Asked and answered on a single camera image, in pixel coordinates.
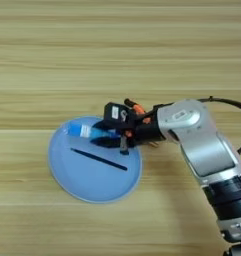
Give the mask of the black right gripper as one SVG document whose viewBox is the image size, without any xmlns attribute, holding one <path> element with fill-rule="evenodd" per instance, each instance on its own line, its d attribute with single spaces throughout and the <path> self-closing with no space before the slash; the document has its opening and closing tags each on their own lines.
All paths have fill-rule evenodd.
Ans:
<svg viewBox="0 0 241 256">
<path fill-rule="evenodd" d="M 99 137 L 92 139 L 91 142 L 96 146 L 104 148 L 118 148 L 122 155 L 128 155 L 128 148 L 143 144 L 157 144 L 164 141 L 165 137 L 161 134 L 156 117 L 156 111 L 148 113 L 140 105 L 128 106 L 127 124 L 125 136 L 120 137 Z M 101 120 L 93 125 L 93 128 L 108 131 L 118 130 L 119 124 L 107 120 Z"/>
</svg>

